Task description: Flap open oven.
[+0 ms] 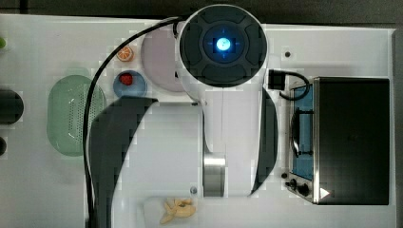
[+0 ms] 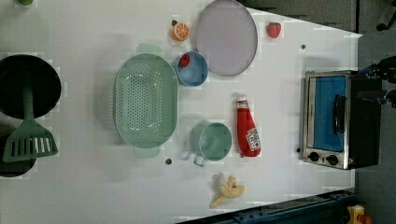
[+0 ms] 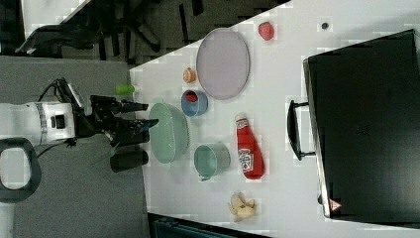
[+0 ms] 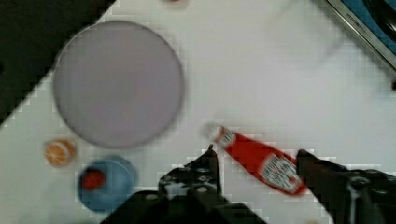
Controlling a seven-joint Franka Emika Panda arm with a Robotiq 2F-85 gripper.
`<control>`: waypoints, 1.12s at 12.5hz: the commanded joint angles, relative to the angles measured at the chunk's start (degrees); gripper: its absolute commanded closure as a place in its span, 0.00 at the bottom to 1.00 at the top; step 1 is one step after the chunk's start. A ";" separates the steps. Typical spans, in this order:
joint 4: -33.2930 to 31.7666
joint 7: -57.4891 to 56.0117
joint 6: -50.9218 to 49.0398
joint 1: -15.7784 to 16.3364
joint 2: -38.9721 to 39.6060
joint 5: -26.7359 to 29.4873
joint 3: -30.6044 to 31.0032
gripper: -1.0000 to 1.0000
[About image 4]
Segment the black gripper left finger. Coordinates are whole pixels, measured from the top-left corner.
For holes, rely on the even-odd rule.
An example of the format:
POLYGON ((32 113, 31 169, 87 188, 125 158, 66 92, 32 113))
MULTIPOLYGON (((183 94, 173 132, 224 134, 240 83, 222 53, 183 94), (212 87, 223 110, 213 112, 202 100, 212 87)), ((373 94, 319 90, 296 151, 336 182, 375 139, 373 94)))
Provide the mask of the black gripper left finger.
POLYGON ((218 155, 212 145, 197 159, 163 175, 158 189, 172 200, 176 196, 186 196, 190 188, 197 186, 209 186, 216 193, 222 192, 218 155))

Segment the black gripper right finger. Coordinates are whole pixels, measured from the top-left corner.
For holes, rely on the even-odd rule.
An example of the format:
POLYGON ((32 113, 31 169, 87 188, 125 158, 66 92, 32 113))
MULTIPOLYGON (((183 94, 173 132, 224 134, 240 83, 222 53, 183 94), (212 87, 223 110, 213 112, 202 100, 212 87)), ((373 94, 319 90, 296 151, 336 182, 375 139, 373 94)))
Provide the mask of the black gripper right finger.
POLYGON ((297 174, 332 217, 333 224, 396 224, 396 181, 375 169, 347 169, 297 153, 297 174))

